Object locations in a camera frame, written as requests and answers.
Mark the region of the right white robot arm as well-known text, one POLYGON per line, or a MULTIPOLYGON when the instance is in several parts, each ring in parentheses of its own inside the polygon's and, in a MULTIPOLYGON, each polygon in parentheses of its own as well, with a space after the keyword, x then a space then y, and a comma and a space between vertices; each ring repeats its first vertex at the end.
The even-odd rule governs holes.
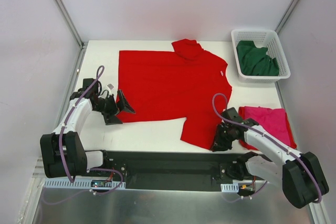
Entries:
POLYGON ((318 204, 329 192, 329 185, 317 156, 287 146, 253 119, 243 120, 234 108, 217 113, 221 123, 216 128, 212 151, 227 151, 233 141, 242 140, 258 150, 248 152, 226 168, 235 180, 256 176, 282 189, 296 208, 318 204))

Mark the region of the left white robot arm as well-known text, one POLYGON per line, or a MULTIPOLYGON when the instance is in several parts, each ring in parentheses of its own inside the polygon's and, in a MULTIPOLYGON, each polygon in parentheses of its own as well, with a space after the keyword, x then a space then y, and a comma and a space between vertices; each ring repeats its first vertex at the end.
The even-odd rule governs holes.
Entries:
POLYGON ((119 113, 135 113, 122 90, 118 98, 101 97, 101 83, 98 79, 86 78, 82 87, 70 96, 69 108, 61 123, 50 134, 40 138, 40 148, 45 175, 48 178, 83 176, 92 169, 105 176, 111 171, 111 163, 104 150, 86 151, 80 140, 83 125, 91 112, 99 112, 106 125, 122 124, 119 113))

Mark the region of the white plastic basket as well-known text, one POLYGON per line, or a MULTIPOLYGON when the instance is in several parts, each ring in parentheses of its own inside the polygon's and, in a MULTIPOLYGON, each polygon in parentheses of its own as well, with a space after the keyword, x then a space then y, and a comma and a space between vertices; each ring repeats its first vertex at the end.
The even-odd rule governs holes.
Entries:
POLYGON ((269 29, 234 29, 233 50, 241 82, 274 83, 291 75, 278 34, 269 29))

